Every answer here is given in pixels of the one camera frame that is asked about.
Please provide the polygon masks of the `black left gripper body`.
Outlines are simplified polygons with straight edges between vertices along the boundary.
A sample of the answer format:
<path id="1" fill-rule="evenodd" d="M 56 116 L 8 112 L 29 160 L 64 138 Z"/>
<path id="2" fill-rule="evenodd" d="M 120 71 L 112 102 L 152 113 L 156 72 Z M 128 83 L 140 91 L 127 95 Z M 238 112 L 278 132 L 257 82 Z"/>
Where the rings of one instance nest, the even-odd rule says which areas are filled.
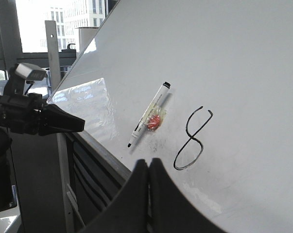
<path id="1" fill-rule="evenodd" d="M 9 128 L 13 133 L 35 135 L 39 130 L 43 106 L 41 94 L 3 95 L 0 98 L 0 126 Z"/>

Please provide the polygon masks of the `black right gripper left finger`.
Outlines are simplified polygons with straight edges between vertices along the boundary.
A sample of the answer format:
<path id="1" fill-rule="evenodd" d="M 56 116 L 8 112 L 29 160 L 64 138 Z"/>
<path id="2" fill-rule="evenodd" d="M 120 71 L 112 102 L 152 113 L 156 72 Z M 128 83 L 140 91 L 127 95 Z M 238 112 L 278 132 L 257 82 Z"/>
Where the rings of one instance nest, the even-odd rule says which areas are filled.
<path id="1" fill-rule="evenodd" d="M 82 233 L 145 233 L 148 214 L 148 166 L 137 160 L 124 186 L 110 205 Z"/>

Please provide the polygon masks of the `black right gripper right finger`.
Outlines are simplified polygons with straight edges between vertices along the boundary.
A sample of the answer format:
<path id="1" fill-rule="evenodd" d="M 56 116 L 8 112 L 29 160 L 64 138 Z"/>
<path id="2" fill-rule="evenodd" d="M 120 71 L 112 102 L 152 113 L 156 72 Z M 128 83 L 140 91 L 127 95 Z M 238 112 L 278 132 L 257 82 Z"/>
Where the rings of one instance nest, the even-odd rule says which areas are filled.
<path id="1" fill-rule="evenodd" d="M 155 233 L 223 233 L 181 193 L 162 161 L 149 166 L 151 211 Z"/>

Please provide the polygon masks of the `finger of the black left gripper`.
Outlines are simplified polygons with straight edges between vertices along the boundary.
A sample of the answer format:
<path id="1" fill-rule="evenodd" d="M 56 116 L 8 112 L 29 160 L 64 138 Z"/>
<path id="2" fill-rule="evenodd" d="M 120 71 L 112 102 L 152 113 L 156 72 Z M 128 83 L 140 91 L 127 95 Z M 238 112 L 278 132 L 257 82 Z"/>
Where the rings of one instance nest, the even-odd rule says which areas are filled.
<path id="1" fill-rule="evenodd" d="M 82 132 L 84 127 L 85 120 L 63 111 L 55 104 L 48 104 L 40 115 L 39 135 Z"/>

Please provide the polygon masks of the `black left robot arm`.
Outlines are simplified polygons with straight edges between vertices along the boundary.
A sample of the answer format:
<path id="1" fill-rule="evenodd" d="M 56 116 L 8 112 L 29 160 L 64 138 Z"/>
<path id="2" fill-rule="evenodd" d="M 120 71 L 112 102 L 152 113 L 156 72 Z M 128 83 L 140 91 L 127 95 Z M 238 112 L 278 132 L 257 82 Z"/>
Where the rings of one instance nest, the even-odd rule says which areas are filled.
<path id="1" fill-rule="evenodd" d="M 8 209 L 14 196 L 6 152 L 11 146 L 7 133 L 45 136 L 53 133 L 81 132 L 85 120 L 55 104 L 45 104 L 41 94 L 0 95 L 0 211 Z"/>

